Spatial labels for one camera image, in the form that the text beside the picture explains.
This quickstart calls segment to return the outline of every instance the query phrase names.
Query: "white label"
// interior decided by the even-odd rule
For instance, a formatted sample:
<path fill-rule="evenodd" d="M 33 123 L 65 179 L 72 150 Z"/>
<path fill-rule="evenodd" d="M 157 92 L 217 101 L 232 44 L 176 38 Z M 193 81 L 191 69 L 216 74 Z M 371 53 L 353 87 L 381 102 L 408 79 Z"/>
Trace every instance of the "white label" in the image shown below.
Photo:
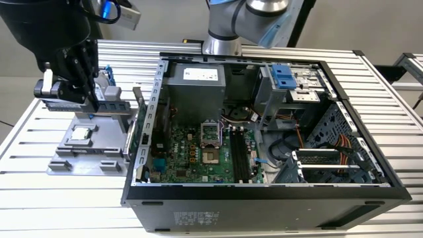
<path fill-rule="evenodd" d="M 220 212 L 173 212 L 175 224 L 180 226 L 216 225 Z"/>
<path fill-rule="evenodd" d="M 259 118 L 259 114 L 253 113 L 251 116 L 251 121 L 256 122 L 257 118 Z"/>
<path fill-rule="evenodd" d="M 215 68 L 185 68 L 185 80 L 217 81 L 217 69 Z"/>
<path fill-rule="evenodd" d="M 94 95 L 97 96 L 98 101 L 104 101 L 102 91 L 97 83 L 94 83 Z"/>

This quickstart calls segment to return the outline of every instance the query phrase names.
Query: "gray floor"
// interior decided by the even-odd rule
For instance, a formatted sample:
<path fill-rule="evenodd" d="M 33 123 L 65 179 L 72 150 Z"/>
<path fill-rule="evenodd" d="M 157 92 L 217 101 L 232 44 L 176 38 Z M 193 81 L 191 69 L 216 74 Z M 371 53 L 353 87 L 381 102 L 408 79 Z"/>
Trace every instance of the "gray floor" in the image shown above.
<path fill-rule="evenodd" d="M 0 77 L 0 120 L 14 124 L 33 99 L 33 86 L 38 78 Z M 0 123 L 0 143 L 12 127 Z"/>

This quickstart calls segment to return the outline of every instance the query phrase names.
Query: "cable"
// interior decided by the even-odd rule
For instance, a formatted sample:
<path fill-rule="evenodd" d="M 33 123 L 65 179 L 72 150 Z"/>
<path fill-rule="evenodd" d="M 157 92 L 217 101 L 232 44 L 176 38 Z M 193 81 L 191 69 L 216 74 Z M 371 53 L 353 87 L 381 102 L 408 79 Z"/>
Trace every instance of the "cable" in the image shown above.
<path fill-rule="evenodd" d="M 259 159 L 259 158 L 255 158 L 253 161 L 255 161 L 255 162 L 259 162 L 259 163 L 267 164 L 267 165 L 268 165 L 271 168 L 273 168 L 273 169 L 279 169 L 279 167 L 273 166 L 267 160 L 261 160 L 261 159 Z"/>
<path fill-rule="evenodd" d="M 227 120 L 229 123 L 243 123 L 243 122 L 249 122 L 248 120 L 245 119 L 241 119 L 241 120 L 236 120 L 236 119 L 228 119 L 224 115 L 220 115 L 220 117 Z"/>
<path fill-rule="evenodd" d="M 301 139 L 301 135 L 299 134 L 299 124 L 297 124 L 297 119 L 296 119 L 296 125 L 295 125 L 295 130 L 296 130 L 296 136 L 297 136 L 297 140 L 299 140 L 299 147 L 304 148 L 304 144 L 303 144 L 303 139 Z"/>
<path fill-rule="evenodd" d="M 257 113 L 257 111 L 253 109 L 252 105 L 251 105 L 249 109 L 252 110 L 252 112 L 255 112 L 255 114 L 257 114 L 259 116 L 263 116 L 263 114 Z M 292 119 L 291 115 L 276 115 L 276 118 L 285 119 L 285 120 Z"/>
<path fill-rule="evenodd" d="M 277 140 L 275 140 L 275 141 L 271 143 L 271 145 L 269 145 L 269 147 L 268 147 L 268 150 L 267 150 L 267 151 L 268 151 L 269 158 L 272 158 L 272 159 L 275 159 L 275 160 L 277 160 L 277 161 L 283 161 L 283 162 L 288 159 L 288 157 L 279 157 L 279 156 L 273 155 L 272 148 L 273 148 L 276 145 L 279 145 L 279 144 L 281 143 L 291 151 L 296 150 L 297 147 L 293 146 L 292 144 L 289 144 L 289 143 L 285 141 L 285 139 L 288 138 L 288 136 L 292 135 L 292 134 L 295 134 L 295 131 L 293 131 L 293 130 L 287 131 L 287 132 L 283 134 L 281 138 L 277 139 Z"/>
<path fill-rule="evenodd" d="M 8 125 L 8 126 L 14 127 L 14 125 L 12 125 L 12 124 L 9 124 L 9 123 L 4 122 L 2 120 L 0 120 L 0 123 L 2 123 L 4 125 Z"/>
<path fill-rule="evenodd" d="M 344 137 L 344 139 L 345 139 L 345 146 L 347 146 L 347 144 L 348 144 L 348 148 L 352 148 L 351 147 L 351 142 L 349 142 L 349 139 L 347 138 L 347 136 L 345 135 L 343 135 L 341 134 L 341 136 Z M 344 165 L 347 164 L 347 162 L 348 162 L 348 156 L 347 155 L 344 155 Z"/>
<path fill-rule="evenodd" d="M 344 135 L 340 134 L 339 137 L 341 138 L 341 147 L 344 147 L 344 145 L 345 145 Z M 344 164 L 345 157 L 344 157 L 344 155 L 343 155 L 341 152 L 340 152 L 340 156 L 341 156 L 341 162 L 340 162 L 340 164 L 343 165 L 343 164 Z"/>
<path fill-rule="evenodd" d="M 120 18 L 120 15 L 121 15 L 121 10 L 120 10 L 120 5 L 117 3 L 117 0 L 108 0 L 109 2 L 112 2 L 114 4 L 114 7 L 116 7 L 116 18 L 113 19 L 106 19 L 101 16 L 97 16 L 96 14 L 92 14 L 84 7 L 80 6 L 80 0 L 74 0 L 73 1 L 73 7 L 76 9 L 76 11 L 78 13 L 81 13 L 89 20 L 93 20 L 98 23 L 102 23 L 102 24 L 114 24 Z"/>
<path fill-rule="evenodd" d="M 419 99 L 419 100 L 416 101 L 416 104 L 412 106 L 412 110 L 415 110 L 415 109 L 417 108 L 417 106 L 419 106 L 419 104 L 420 104 L 420 101 L 421 101 L 421 99 Z"/>
<path fill-rule="evenodd" d="M 229 113 L 227 114 L 228 117 L 232 115 L 233 110 L 235 110 L 235 107 L 231 108 Z"/>

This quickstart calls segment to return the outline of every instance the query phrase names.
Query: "aluminum extrusion table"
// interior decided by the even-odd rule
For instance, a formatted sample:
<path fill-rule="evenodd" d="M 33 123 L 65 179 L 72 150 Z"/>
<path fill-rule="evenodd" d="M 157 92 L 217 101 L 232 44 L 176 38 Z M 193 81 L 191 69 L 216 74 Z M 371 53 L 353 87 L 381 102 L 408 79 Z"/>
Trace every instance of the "aluminum extrusion table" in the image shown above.
<path fill-rule="evenodd" d="M 149 99 L 159 52 L 199 54 L 200 44 L 98 42 L 98 64 L 113 68 L 121 98 L 132 87 Z M 243 47 L 245 57 L 324 60 L 408 188 L 412 201 L 348 231 L 169 233 L 196 237 L 417 238 L 423 236 L 423 122 L 364 56 L 352 51 Z M 124 177 L 49 176 L 45 169 L 73 113 L 33 100 L 0 146 L 0 237 L 156 237 L 120 207 Z"/>
<path fill-rule="evenodd" d="M 407 72 L 423 84 L 423 55 L 403 53 L 393 65 L 404 67 Z"/>

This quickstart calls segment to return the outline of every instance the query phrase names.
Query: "motherboard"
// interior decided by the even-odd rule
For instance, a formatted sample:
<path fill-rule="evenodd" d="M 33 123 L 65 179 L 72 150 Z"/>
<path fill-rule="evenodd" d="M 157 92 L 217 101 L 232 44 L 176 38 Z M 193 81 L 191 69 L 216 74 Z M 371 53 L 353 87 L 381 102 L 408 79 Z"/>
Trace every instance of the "motherboard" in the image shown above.
<path fill-rule="evenodd" d="M 201 127 L 172 127 L 167 158 L 155 158 L 150 182 L 160 183 L 263 183 L 253 132 L 243 129 L 240 141 L 233 142 L 231 127 L 221 128 L 216 123 Z M 237 152 L 241 161 L 233 159 L 233 143 L 243 143 L 244 153 Z M 239 181 L 236 175 L 243 171 L 248 179 Z"/>

